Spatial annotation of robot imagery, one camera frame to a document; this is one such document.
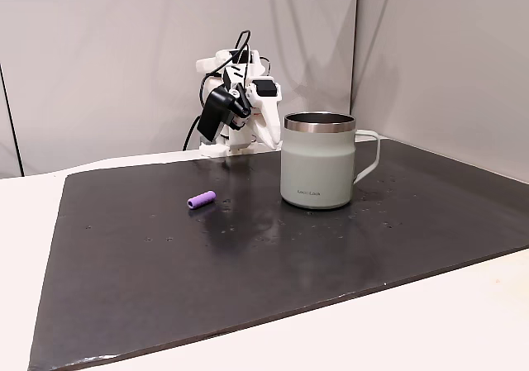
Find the black mat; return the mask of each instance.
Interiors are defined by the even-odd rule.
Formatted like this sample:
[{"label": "black mat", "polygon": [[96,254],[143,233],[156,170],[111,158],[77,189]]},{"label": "black mat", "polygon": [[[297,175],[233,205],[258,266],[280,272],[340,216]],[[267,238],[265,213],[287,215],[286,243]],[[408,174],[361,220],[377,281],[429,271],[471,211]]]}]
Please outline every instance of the black mat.
[{"label": "black mat", "polygon": [[[373,154],[359,144],[357,163]],[[281,200],[279,159],[68,177],[30,369],[127,359],[529,245],[529,185],[385,140],[353,204],[307,212]],[[209,189],[218,202],[190,212]]]}]

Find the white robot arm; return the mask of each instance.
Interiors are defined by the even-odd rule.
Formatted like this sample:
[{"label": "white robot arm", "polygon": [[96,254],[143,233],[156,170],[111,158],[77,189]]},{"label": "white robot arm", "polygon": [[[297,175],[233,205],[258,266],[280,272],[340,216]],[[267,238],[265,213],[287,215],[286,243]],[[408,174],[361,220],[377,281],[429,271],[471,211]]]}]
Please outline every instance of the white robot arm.
[{"label": "white robot arm", "polygon": [[[245,33],[246,40],[237,49]],[[243,31],[235,49],[197,61],[197,71],[205,75],[200,91],[203,113],[198,121],[203,155],[251,153],[254,138],[272,150],[279,146],[281,86],[265,74],[259,51],[250,49],[249,39],[250,32]]]}]

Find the mug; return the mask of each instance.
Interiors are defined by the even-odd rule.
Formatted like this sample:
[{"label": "mug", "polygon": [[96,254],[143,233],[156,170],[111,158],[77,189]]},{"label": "mug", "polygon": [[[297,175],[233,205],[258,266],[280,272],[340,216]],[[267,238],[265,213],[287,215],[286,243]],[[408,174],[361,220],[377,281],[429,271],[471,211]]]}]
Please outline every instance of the mug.
[{"label": "mug", "polygon": [[[377,140],[376,159],[354,178],[355,136]],[[332,112],[291,113],[284,118],[281,196],[294,206],[329,209],[346,205],[353,185],[379,164],[380,136],[356,130],[356,120]]]}]

